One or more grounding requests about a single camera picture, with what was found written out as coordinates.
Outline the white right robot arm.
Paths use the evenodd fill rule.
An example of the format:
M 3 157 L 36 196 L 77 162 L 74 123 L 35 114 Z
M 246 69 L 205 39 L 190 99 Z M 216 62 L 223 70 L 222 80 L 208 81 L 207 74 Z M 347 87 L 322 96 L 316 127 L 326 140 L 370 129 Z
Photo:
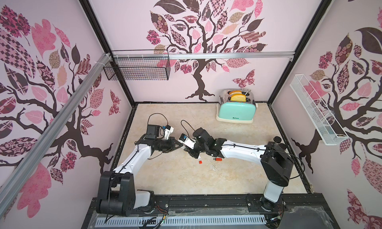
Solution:
M 199 128 L 193 133 L 193 138 L 183 135 L 180 141 L 193 158 L 199 158 L 204 152 L 216 159 L 235 158 L 262 166 L 268 179 L 260 199 L 262 209 L 270 212 L 282 202 L 281 194 L 289 185 L 294 161 L 285 152 L 286 145 L 280 137 L 274 137 L 266 145 L 249 145 L 213 138 L 205 129 Z

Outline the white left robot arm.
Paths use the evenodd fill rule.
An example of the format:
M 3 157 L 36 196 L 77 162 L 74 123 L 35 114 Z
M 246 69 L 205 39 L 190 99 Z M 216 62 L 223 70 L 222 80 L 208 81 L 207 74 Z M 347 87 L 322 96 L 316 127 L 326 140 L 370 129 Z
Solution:
M 183 145 L 174 137 L 169 139 L 140 139 L 133 153 L 112 171 L 105 171 L 99 181 L 96 212 L 112 216 L 127 217 L 133 210 L 154 210 L 154 192 L 136 190 L 134 175 L 151 157 L 154 151 L 172 152 Z

